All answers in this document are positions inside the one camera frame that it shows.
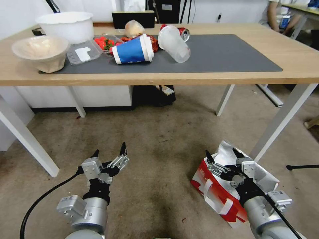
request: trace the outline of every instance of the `white wall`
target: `white wall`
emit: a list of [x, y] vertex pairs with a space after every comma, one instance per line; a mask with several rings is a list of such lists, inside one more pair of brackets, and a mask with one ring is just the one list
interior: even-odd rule
[[[30, 122], [34, 113], [14, 87], [0, 87], [0, 95], [24, 124]], [[15, 139], [10, 130], [0, 121], [0, 151], [7, 151]]]
[[[187, 0], [183, 23], [187, 23], [189, 3], [190, 0]], [[194, 23], [214, 23], [220, 13], [221, 23], [257, 23], [268, 0], [192, 0], [190, 23], [195, 13], [194, 3], [196, 3]], [[181, 0], [180, 6], [179, 17], [182, 15], [184, 0]]]
[[[112, 22], [113, 9], [123, 0], [54, 0], [62, 12], [86, 11], [95, 22]], [[45, 0], [0, 0], [0, 39], [36, 24], [35, 18], [53, 13]]]

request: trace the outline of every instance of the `red can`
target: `red can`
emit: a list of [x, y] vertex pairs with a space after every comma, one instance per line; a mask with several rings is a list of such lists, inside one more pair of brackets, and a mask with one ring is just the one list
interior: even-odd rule
[[[163, 29], [164, 27], [166, 27], [166, 26], [167, 26], [166, 24], [163, 24], [163, 25], [160, 27], [160, 29], [162, 30], [162, 29]], [[183, 28], [183, 27], [178, 28], [178, 30], [179, 30], [180, 36], [183, 38], [183, 40], [184, 40], [185, 42], [187, 42], [187, 41], [189, 40], [189, 37], [190, 37], [190, 32], [189, 32], [189, 30], [186, 29], [186, 28]]]

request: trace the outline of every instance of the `desk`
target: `desk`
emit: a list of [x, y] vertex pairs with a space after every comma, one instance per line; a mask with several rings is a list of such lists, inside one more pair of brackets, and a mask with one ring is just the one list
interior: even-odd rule
[[[208, 73], [144, 73], [144, 74], [39, 74], [27, 67], [11, 52], [17, 39], [32, 35], [30, 29], [0, 41], [0, 86], [65, 86], [74, 98], [80, 114], [85, 111], [72, 87], [76, 85], [227, 85], [217, 108], [219, 116], [235, 84], [298, 84], [291, 92], [265, 133], [252, 149], [251, 158], [258, 161], [284, 129], [293, 115], [319, 83], [319, 52], [259, 24], [176, 24], [187, 27], [191, 34], [236, 34], [260, 53], [280, 66], [281, 72], [208, 72]], [[160, 25], [147, 29], [157, 34]], [[95, 33], [117, 34], [111, 27], [96, 27]], [[24, 126], [8, 104], [0, 97], [0, 120], [20, 140], [51, 176], [59, 168]]]
[[293, 31], [291, 38], [296, 39], [300, 33], [302, 27], [305, 25], [307, 18], [319, 21], [319, 10], [309, 9], [307, 6], [301, 6], [296, 4], [283, 4], [283, 7], [288, 7], [293, 13], [301, 15], [301, 19], [297, 23], [295, 30]]

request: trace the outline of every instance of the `white cup lid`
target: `white cup lid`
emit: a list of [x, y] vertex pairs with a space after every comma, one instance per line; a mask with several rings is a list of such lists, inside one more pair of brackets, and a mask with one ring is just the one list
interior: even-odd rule
[[140, 43], [141, 43], [141, 48], [142, 48], [142, 52], [143, 52], [143, 56], [144, 56], [145, 61], [149, 61], [149, 55], [147, 53], [147, 47], [146, 47], [145, 39], [144, 39], [143, 35], [139, 36]]
[[154, 57], [154, 52], [152, 48], [152, 43], [150, 37], [146, 36], [146, 34], [143, 34], [144, 42], [145, 42], [145, 47], [147, 50], [147, 54], [149, 57], [150, 62], [152, 61], [152, 58]]

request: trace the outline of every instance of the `blue paper cup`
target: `blue paper cup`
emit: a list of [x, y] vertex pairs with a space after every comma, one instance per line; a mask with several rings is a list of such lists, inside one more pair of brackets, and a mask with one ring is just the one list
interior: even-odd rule
[[154, 57], [151, 41], [146, 34], [112, 47], [112, 52], [117, 64], [151, 62]]

